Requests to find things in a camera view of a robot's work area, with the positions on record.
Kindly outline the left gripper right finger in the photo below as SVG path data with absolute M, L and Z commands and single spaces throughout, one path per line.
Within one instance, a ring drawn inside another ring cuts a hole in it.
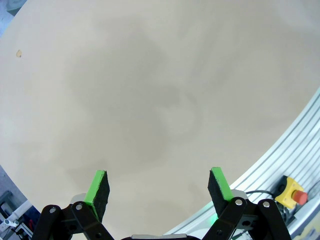
M 257 204 L 241 196 L 234 196 L 220 167 L 209 171 L 208 191 L 217 220 L 204 240 L 230 240 L 236 230 L 245 230 L 253 240 L 290 240 L 291 235 L 272 199 Z

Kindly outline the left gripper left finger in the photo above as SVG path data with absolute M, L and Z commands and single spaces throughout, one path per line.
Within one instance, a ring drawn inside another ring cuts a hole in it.
M 84 200 L 70 203 L 66 208 L 50 204 L 40 214 L 33 240 L 70 240 L 83 234 L 87 240 L 112 240 L 102 224 L 108 204 L 110 186 L 105 170 L 98 170 Z

